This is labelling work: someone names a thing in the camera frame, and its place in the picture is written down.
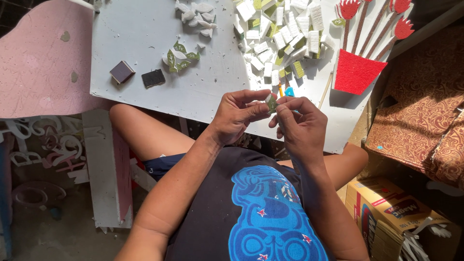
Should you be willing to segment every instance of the white work surface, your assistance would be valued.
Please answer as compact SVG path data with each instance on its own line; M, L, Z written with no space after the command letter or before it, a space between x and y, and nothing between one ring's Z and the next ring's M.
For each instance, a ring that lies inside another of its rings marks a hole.
M218 28L214 30L212 39L199 34L201 26L189 27L187 24L182 24L180 11L174 10L174 0L102 1L101 13L95 14L93 23L90 93L94 96L210 123L225 92L250 89L245 60L237 47L237 40L234 39L233 2L231 0L195 2L205 2L215 7L211 13L217 15ZM339 0L322 2L325 26L323 34L330 34L335 39L337 44L335 50L338 50L339 38L343 30L330 25L331 20L336 19L337 2ZM376 12L372 11L374 6L375 9L380 9L383 2L383 0L374 0L369 6L365 28L375 19ZM361 9L362 7L358 10L357 16L360 15ZM348 50L351 50L355 25L357 22L352 21ZM362 45L367 31L368 29L363 30L359 46ZM206 48L200 51L200 61L194 61L179 73L169 73L169 68L161 58L167 55L169 48L172 48L177 40L186 47L187 52L197 52L197 42L204 43ZM334 68L336 56L337 51L328 49L325 59L304 60L302 65L306 75L297 81L293 78L289 79L295 95L306 96L318 106L329 74ZM125 84L117 85L109 71L121 60L127 61L136 73ZM160 68L163 70L166 83L145 88L141 75ZM325 151L343 152L343 147L367 103L374 84L375 81L360 96L329 89L321 108L329 118ZM276 130L270 129L268 122L263 120L252 123L247 132L276 139Z

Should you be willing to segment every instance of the shorts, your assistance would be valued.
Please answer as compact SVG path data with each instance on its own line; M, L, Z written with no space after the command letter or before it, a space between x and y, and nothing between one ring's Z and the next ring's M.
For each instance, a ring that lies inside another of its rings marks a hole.
M172 156L159 157L142 161L145 166L145 170L152 176L156 181L159 181L174 165L176 165L185 153L176 154ZM281 165L282 167L295 173L295 170L289 166Z

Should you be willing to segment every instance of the person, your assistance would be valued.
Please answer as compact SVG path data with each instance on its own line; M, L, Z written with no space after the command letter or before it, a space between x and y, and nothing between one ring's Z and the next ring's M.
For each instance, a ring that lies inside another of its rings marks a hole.
M299 175L291 161L224 148L270 117L261 102L270 93L224 94L197 140L135 107L111 108L113 126L158 181L115 260L369 260L336 193L367 153L347 144L341 155L323 156L327 117L307 98L280 98L269 123Z

